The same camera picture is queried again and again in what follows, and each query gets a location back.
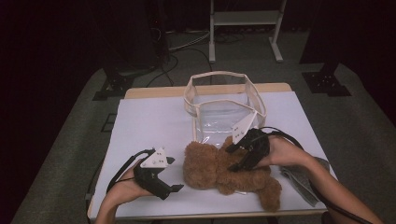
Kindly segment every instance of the teddy bear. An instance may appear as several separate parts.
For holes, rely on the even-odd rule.
[[[231,136],[225,139],[220,149],[210,144],[189,143],[185,149],[183,163],[184,181],[193,189],[217,188],[224,195],[236,191],[255,192],[265,211],[277,211],[282,187],[271,176],[270,167],[260,167],[250,171],[229,171],[228,167],[240,162],[247,153],[242,148],[238,148],[234,153],[228,153],[226,148],[232,143]]]

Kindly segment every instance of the white rack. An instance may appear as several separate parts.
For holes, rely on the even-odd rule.
[[[278,63],[283,62],[282,55],[277,47],[277,37],[282,23],[283,14],[287,0],[282,0],[279,10],[269,11],[225,11],[215,12],[214,0],[210,1],[210,41],[209,41],[209,61],[216,61],[215,53],[215,26],[221,25],[265,25],[274,24],[276,26],[274,36],[269,37],[271,48]]]

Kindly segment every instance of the dark background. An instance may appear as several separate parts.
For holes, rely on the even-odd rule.
[[[90,76],[115,61],[132,67],[158,65],[155,47],[139,42],[139,36],[150,36],[149,30],[141,28],[151,27],[152,21],[120,16],[127,8],[136,10],[142,1],[93,2],[99,5],[77,0],[0,3],[5,133],[0,151],[1,223],[14,216]],[[161,2],[167,30],[208,28],[208,0]],[[277,4],[275,0],[216,1],[217,9],[224,10],[273,9]],[[151,10],[146,17],[155,15]],[[289,1],[282,30],[311,28],[301,62],[323,63],[335,55],[360,76],[395,123],[394,11],[390,1]],[[131,28],[128,32],[125,25]],[[145,50],[125,51],[133,44],[125,42],[125,34],[137,38],[135,42]],[[139,61],[145,51],[145,60]]]

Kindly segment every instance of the table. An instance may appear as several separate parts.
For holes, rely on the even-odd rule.
[[[286,83],[255,84],[267,107],[266,125],[291,134],[313,156],[326,156],[301,108],[295,93]],[[228,88],[205,86],[207,94],[224,93]],[[184,111],[185,87],[130,89],[120,101],[119,113],[110,145],[92,197],[88,217],[96,219],[105,197],[109,180],[120,167],[138,151],[164,147],[167,156],[176,161],[160,173],[168,185],[184,184],[182,164],[184,148],[192,139],[192,118]],[[216,189],[196,190],[185,186],[164,201],[157,197],[143,197],[123,204],[117,218],[176,219],[216,217],[273,217],[286,215],[321,214],[323,203],[311,207],[272,166],[272,176],[282,185],[281,208],[275,213],[263,211],[254,193],[224,196]]]
[[[274,24],[274,36],[269,37],[270,45],[278,63],[283,62],[282,55],[277,47],[277,37],[283,20],[287,0],[282,0],[279,10],[267,11],[223,11],[215,12],[214,0],[210,1],[210,40],[209,61],[216,61],[215,52],[215,26],[220,25],[264,25]]]

